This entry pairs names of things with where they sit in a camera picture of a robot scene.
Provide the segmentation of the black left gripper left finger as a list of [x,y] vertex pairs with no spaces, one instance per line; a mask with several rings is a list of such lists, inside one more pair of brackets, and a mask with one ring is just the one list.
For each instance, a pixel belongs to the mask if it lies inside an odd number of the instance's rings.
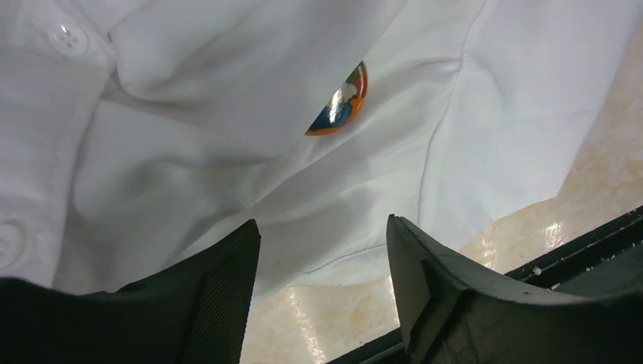
[[225,238],[114,293],[1,281],[3,363],[237,363],[261,236]]

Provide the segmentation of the white shirt garment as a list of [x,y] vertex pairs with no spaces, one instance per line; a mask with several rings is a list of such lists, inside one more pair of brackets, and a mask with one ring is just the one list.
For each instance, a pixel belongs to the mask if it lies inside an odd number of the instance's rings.
[[[1,274],[117,290],[257,221],[255,293],[557,195],[640,1],[3,1]],[[359,113],[306,131],[358,64]]]

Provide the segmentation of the colourful round enamel brooch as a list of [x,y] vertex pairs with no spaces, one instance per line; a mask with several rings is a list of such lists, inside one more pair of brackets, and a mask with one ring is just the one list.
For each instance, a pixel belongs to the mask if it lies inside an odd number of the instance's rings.
[[361,61],[341,87],[332,95],[321,113],[306,131],[307,136],[335,133],[347,126],[359,113],[368,91],[368,71]]

